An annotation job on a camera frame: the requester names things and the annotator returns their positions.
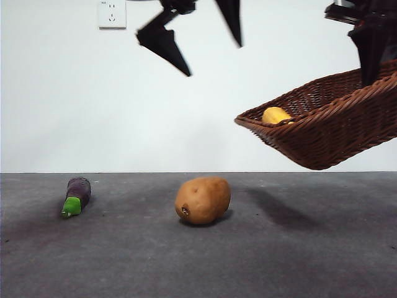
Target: potato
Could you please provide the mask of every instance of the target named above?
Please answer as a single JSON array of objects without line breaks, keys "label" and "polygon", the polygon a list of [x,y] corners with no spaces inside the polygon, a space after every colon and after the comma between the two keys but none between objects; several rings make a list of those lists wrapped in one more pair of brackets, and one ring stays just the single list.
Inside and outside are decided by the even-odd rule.
[{"label": "potato", "polygon": [[203,225],[220,218],[229,203],[227,180],[217,176],[199,177],[182,184],[175,199],[175,210],[181,219]]}]

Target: wicker basket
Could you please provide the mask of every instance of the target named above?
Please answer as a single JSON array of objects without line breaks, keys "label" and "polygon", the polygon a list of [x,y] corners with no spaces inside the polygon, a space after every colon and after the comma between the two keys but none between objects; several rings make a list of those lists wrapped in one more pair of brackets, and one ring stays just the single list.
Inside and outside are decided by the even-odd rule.
[{"label": "wicker basket", "polygon": [[[361,86],[360,69],[326,76],[234,121],[299,165],[326,169],[397,137],[397,60],[381,65],[378,81]],[[262,123],[264,110],[272,106],[292,118]]]}]

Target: gray floor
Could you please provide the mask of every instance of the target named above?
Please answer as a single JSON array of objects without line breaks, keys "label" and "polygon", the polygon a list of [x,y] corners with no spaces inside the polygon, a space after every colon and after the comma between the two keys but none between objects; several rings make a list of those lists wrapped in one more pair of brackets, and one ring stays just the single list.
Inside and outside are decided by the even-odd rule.
[{"label": "gray floor", "polygon": [[87,174],[63,220],[73,176],[2,175],[2,298],[397,297],[397,173],[223,173],[206,227],[173,206],[203,174]]}]

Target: electrical outlet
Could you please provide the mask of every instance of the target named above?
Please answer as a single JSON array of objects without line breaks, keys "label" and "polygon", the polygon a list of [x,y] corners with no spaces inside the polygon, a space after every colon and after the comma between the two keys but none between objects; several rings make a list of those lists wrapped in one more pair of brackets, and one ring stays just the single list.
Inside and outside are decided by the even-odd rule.
[{"label": "electrical outlet", "polygon": [[98,3],[99,28],[127,28],[125,0],[101,0]]}]

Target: yellow squash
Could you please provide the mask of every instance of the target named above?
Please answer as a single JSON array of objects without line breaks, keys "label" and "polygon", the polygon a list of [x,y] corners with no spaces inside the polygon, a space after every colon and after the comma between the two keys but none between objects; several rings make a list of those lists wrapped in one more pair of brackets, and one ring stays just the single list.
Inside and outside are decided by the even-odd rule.
[{"label": "yellow squash", "polygon": [[291,116],[285,112],[281,107],[268,107],[262,115],[263,123],[277,124],[285,119],[289,119]]}]

